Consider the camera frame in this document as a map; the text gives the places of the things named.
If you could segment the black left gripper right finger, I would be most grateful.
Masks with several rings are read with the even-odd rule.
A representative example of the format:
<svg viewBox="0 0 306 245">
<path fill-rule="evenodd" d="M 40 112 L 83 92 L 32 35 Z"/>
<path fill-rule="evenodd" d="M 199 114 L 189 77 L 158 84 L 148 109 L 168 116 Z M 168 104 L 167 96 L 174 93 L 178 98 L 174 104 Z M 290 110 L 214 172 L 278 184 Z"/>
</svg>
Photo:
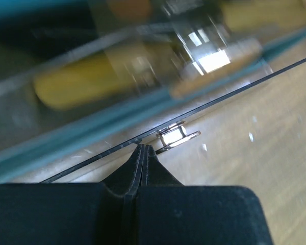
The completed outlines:
<svg viewBox="0 0 306 245">
<path fill-rule="evenodd" d="M 245 186 L 185 186 L 151 145 L 136 199 L 137 244 L 273 244 L 262 205 Z"/>
</svg>

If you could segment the yellow screwdriver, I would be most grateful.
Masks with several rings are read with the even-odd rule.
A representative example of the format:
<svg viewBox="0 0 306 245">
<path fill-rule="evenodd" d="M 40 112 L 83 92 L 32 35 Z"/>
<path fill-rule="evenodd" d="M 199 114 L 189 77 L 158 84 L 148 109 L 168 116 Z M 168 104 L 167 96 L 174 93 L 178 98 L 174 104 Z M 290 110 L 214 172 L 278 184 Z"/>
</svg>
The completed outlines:
<svg viewBox="0 0 306 245">
<path fill-rule="evenodd" d="M 162 44 L 133 43 L 106 49 L 62 68 L 37 74 L 33 88 L 48 107 L 68 110 L 139 84 L 140 74 L 167 49 Z"/>
</svg>

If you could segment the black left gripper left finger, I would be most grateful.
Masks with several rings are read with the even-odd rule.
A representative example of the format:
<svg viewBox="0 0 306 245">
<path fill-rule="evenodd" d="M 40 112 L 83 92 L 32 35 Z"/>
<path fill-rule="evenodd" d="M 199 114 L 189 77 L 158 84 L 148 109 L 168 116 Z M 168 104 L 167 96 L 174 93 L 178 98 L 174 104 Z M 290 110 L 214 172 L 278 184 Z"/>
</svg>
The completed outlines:
<svg viewBox="0 0 306 245">
<path fill-rule="evenodd" d="M 144 158 L 97 183 L 0 184 L 0 244 L 133 244 Z"/>
</svg>

